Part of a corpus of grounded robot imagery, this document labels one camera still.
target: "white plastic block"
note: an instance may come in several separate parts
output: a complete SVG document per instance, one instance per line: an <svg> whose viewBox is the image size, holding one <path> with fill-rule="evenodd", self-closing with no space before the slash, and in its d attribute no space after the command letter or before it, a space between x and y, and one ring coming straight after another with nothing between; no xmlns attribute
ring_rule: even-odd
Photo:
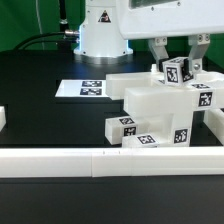
<svg viewBox="0 0 224 224"><path fill-rule="evenodd" d="M224 112L220 109L205 111L204 123L224 145Z"/></svg>
<svg viewBox="0 0 224 224"><path fill-rule="evenodd" d="M6 124L5 108L4 107L0 107L0 131L3 129L5 124Z"/></svg>
<svg viewBox="0 0 224 224"><path fill-rule="evenodd" d="M124 99L126 88L162 85L164 75L153 66L152 72L108 74L106 76L106 94L112 100Z"/></svg>
<svg viewBox="0 0 224 224"><path fill-rule="evenodd" d="M188 113L173 114L172 124L167 128L171 145L185 147L190 145L193 111Z"/></svg>
<svg viewBox="0 0 224 224"><path fill-rule="evenodd" d="M92 150L2 149L0 177L91 177Z"/></svg>
<svg viewBox="0 0 224 224"><path fill-rule="evenodd" d="M222 174L222 148L151 148L132 149L132 175Z"/></svg>
<svg viewBox="0 0 224 224"><path fill-rule="evenodd" d="M148 86L149 72L108 74L106 76L106 94L112 100L124 98L125 88Z"/></svg>
<svg viewBox="0 0 224 224"><path fill-rule="evenodd" d="M178 57L163 62L165 84L171 86L181 86L194 79L193 74L184 70L184 60L186 57Z"/></svg>
<svg viewBox="0 0 224 224"><path fill-rule="evenodd" d="M127 88L124 110L133 117L190 112L193 96L193 91L168 86Z"/></svg>
<svg viewBox="0 0 224 224"><path fill-rule="evenodd" d="M131 176L132 152L130 150L102 150L92 154L92 176Z"/></svg>
<svg viewBox="0 0 224 224"><path fill-rule="evenodd" d="M106 119L105 136L110 144L121 144L123 136L147 132L149 124L144 118L116 117Z"/></svg>
<svg viewBox="0 0 224 224"><path fill-rule="evenodd" d="M150 132L122 139L123 148L155 148L169 146L169 139L162 133Z"/></svg>

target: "black tabletop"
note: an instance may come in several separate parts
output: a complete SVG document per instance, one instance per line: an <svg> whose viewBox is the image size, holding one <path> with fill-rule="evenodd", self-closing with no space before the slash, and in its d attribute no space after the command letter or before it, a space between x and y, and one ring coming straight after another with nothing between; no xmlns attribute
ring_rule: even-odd
<svg viewBox="0 0 224 224"><path fill-rule="evenodd" d="M105 79L107 73L149 71L139 52L130 63L75 63L72 54L0 53L0 104L7 109L1 147L110 147L107 117L122 101L55 98L62 79ZM205 60L208 70L222 71ZM195 113L192 146L220 145ZM0 179L1 224L220 224L224 177L160 176Z"/></svg>

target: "black cable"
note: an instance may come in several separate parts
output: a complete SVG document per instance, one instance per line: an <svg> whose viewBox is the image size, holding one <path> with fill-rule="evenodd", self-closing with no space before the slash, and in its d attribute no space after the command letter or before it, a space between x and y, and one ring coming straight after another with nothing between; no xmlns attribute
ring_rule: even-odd
<svg viewBox="0 0 224 224"><path fill-rule="evenodd" d="M60 31L69 29L68 21L66 18L65 0L59 0L59 11L60 11Z"/></svg>
<svg viewBox="0 0 224 224"><path fill-rule="evenodd" d="M64 34L65 34L64 32L53 32L53 33L44 33L44 34L35 35L35 36L32 36L32 37L27 38L26 40L22 41L20 44L15 46L14 50L19 50L20 47L29 43L32 40L36 40L36 39L44 38L44 37L50 37L50 36L60 36L60 35L64 35Z"/></svg>
<svg viewBox="0 0 224 224"><path fill-rule="evenodd" d="M64 40L39 40L39 41L33 41L31 43L26 44L22 50L25 50L27 47L33 45L33 44L40 44L40 43L59 43L59 42L64 42ZM66 42L71 42L71 43L77 43L74 40L66 40Z"/></svg>

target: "flat marker sheet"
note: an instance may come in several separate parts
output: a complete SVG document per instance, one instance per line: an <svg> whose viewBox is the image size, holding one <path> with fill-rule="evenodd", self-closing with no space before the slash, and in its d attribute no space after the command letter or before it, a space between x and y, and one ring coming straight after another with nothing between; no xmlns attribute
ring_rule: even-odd
<svg viewBox="0 0 224 224"><path fill-rule="evenodd" d="M105 80L62 80L55 97L108 97Z"/></svg>

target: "warning label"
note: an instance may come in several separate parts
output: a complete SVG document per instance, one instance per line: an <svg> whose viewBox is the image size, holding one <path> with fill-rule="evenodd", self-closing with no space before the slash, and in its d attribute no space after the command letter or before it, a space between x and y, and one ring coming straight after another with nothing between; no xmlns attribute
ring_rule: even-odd
<svg viewBox="0 0 224 224"><path fill-rule="evenodd" d="M111 23L110 17L106 10L104 10L103 14L101 15L100 19L98 20L99 23Z"/></svg>

